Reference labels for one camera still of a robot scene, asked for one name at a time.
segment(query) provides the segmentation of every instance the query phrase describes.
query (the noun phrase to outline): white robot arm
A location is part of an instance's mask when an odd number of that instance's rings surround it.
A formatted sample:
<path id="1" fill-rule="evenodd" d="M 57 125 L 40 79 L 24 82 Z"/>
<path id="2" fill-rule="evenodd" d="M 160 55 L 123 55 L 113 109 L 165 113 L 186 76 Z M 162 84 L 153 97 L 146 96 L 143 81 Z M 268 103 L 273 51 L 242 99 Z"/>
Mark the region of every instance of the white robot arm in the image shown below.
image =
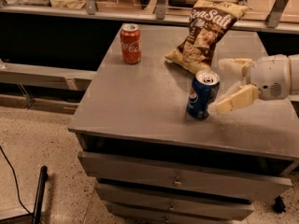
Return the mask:
<path id="1" fill-rule="evenodd" d="M 219 114 L 252 105 L 256 99 L 278 100 L 299 94 L 299 55 L 268 56 L 255 62 L 251 59 L 221 59 L 218 66 L 243 84 L 231 88 L 231 94 L 216 103 Z"/>

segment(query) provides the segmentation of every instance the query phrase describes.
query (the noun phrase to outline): terrazzo floor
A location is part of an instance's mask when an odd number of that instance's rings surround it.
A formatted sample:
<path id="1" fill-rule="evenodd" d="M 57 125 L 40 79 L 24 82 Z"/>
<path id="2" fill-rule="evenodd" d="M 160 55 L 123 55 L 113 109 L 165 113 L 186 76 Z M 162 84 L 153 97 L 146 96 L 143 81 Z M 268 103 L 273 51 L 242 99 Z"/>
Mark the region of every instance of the terrazzo floor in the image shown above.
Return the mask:
<path id="1" fill-rule="evenodd" d="M 151 221 L 111 215 L 94 191 L 95 179 L 87 177 L 77 154 L 76 136 L 67 130 L 74 107 L 36 101 L 24 109 L 23 99 L 0 97 L 0 145 L 6 152 L 19 181 L 21 200 L 33 204 L 40 167 L 48 166 L 49 180 L 43 202 L 44 224 L 154 224 Z M 19 207 L 13 174 L 0 154 L 1 211 Z M 271 203 L 254 203 L 256 211 L 240 224 L 298 224 L 299 174 L 292 173 L 293 188 L 282 198 L 287 212 L 279 215 Z M 0 223 L 31 223 L 31 218 L 14 218 Z"/>

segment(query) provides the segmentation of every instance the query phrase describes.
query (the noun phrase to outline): chip bag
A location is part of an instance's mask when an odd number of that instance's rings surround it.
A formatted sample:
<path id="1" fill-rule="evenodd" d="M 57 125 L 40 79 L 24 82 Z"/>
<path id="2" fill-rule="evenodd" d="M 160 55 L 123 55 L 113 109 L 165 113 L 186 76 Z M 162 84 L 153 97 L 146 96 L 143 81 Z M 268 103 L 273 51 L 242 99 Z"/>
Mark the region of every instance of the chip bag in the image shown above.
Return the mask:
<path id="1" fill-rule="evenodd" d="M 193 74 L 209 70 L 216 43 L 248 9 L 229 2 L 197 1 L 189 18 L 189 35 L 165 58 Z"/>

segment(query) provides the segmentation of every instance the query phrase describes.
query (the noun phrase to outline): pepsi can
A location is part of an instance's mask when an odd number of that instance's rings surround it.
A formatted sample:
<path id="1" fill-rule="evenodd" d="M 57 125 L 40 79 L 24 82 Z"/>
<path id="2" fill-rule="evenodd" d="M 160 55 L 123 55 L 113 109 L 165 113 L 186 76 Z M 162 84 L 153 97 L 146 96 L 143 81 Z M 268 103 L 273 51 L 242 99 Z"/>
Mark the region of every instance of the pepsi can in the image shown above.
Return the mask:
<path id="1" fill-rule="evenodd" d="M 206 119 L 208 105 L 215 101 L 219 87 L 220 78 L 215 72 L 197 72 L 189 94 L 188 113 L 195 118 Z"/>

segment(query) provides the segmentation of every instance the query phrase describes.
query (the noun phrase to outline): red soda can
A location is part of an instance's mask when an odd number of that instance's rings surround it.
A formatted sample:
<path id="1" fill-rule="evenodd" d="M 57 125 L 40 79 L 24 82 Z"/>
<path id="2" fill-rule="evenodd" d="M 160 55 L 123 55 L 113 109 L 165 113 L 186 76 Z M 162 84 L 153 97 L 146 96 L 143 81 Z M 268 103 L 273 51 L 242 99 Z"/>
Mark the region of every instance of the red soda can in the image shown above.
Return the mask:
<path id="1" fill-rule="evenodd" d="M 121 28 L 122 57 L 127 63 L 141 60 L 140 29 L 136 24 L 126 23 Z"/>

